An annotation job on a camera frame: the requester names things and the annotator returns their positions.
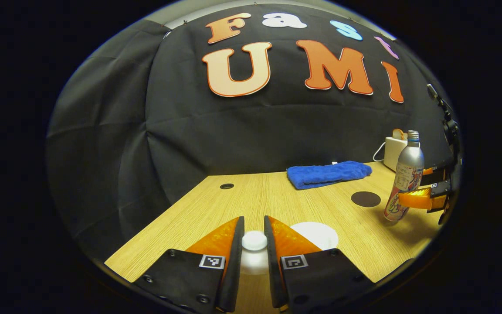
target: white circle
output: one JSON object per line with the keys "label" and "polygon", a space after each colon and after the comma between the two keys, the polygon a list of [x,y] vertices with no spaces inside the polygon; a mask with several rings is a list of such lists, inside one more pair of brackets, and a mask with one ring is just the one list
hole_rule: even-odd
{"label": "white circle", "polygon": [[248,231],[241,239],[243,248],[258,251],[267,247],[267,237],[262,231]]}
{"label": "white circle", "polygon": [[323,251],[334,249],[338,245],[336,231],[324,223],[306,221],[297,223],[291,226],[291,228]]}

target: blue cloth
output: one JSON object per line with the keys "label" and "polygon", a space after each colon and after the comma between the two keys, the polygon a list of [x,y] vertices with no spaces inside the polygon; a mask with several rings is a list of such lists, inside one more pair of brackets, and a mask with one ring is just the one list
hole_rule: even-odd
{"label": "blue cloth", "polygon": [[326,166],[289,167],[287,169],[288,179],[298,190],[363,179],[372,172],[371,167],[356,161],[345,161]]}

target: white round plate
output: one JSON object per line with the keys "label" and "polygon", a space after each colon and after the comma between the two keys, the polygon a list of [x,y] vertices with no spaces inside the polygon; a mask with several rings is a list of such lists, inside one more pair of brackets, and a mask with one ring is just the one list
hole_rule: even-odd
{"label": "white round plate", "polygon": [[338,235],[331,227],[320,222],[301,222],[291,228],[304,236],[321,250],[334,249],[338,245]]}

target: white bottle cap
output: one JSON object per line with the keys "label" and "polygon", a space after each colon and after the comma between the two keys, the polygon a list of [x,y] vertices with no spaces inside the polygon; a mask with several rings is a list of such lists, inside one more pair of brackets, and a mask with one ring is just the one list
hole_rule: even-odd
{"label": "white bottle cap", "polygon": [[241,239],[241,246],[250,251],[259,251],[267,247],[267,237],[261,231],[248,231]]}

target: wooden table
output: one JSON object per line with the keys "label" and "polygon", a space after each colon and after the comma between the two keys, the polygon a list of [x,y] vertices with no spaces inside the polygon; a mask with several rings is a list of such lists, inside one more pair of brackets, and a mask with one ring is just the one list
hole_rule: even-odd
{"label": "wooden table", "polygon": [[[211,175],[115,252],[105,264],[135,281],[167,249],[185,250],[218,226],[245,217],[245,231],[263,230],[269,215],[291,226],[304,221],[331,226],[339,248],[365,276],[376,282],[417,256],[438,232],[440,212],[410,209],[398,223],[383,217],[394,171],[367,163],[373,173],[361,180],[296,190],[284,172]],[[232,183],[231,189],[220,189]],[[351,201],[357,191],[381,198],[375,207]],[[241,274],[236,313],[278,313],[271,306],[268,274]]]}

